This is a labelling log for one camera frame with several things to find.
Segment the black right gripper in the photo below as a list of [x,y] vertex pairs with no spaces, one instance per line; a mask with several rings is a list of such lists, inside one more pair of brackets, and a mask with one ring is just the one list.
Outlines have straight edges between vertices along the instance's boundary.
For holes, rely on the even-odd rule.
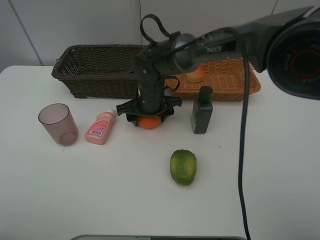
[[158,72],[136,72],[136,97],[116,106],[118,116],[126,115],[126,120],[135,127],[139,116],[160,117],[163,123],[174,115],[174,107],[182,106],[180,97],[169,96],[165,90],[175,92],[180,87],[180,81],[175,73],[161,75]]

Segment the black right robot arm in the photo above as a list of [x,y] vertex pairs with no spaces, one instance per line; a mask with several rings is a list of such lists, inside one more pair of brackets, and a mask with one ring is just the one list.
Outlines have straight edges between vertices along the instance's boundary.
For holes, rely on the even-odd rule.
[[181,106],[179,97],[165,95],[165,80],[195,71],[203,62],[242,58],[257,72],[268,71],[282,91],[300,98],[320,97],[320,8],[309,6],[268,15],[248,23],[223,27],[199,37],[168,33],[153,19],[164,41],[146,36],[148,45],[133,59],[130,71],[138,79],[133,100],[118,105],[119,115],[136,124],[139,116],[165,120]]

